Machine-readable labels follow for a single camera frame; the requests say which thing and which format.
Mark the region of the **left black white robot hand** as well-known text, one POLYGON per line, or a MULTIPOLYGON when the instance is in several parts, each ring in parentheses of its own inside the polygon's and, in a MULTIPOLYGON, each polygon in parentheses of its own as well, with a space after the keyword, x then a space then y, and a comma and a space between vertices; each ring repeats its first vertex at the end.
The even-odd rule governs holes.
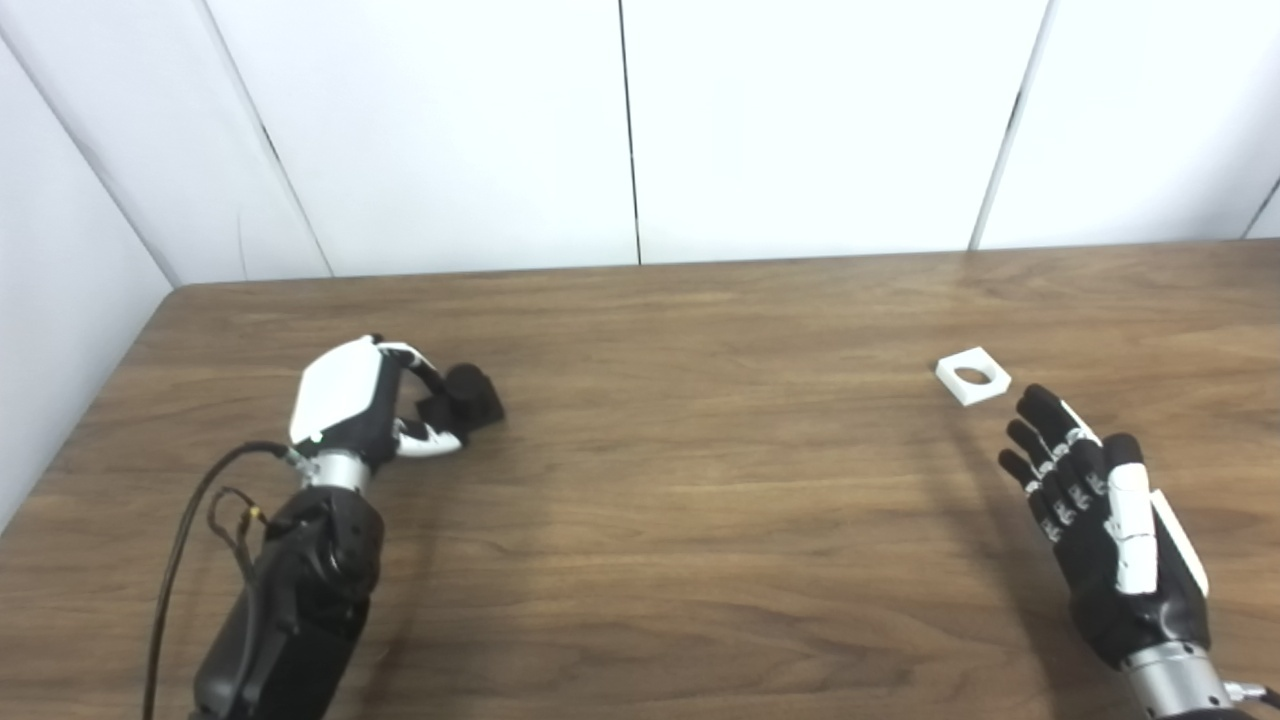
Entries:
POLYGON ((366 334, 330 348, 303 370, 288 436, 294 452, 321 466, 349 459, 370 475, 397 457, 438 457, 467 441, 445 427, 398 415, 403 372, 429 398, 445 397, 445 378, 412 345, 366 334))

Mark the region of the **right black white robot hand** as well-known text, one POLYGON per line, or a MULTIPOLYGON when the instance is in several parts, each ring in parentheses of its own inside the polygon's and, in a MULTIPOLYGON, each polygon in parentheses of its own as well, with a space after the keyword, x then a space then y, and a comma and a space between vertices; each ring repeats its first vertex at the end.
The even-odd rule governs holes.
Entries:
POLYGON ((1156 507, 1138 438, 1097 436, 1042 384, 1028 386, 1015 410, 998 465, 1050 543, 1082 639, 1115 669, 1158 644, 1208 650, 1202 571, 1174 516, 1156 507))

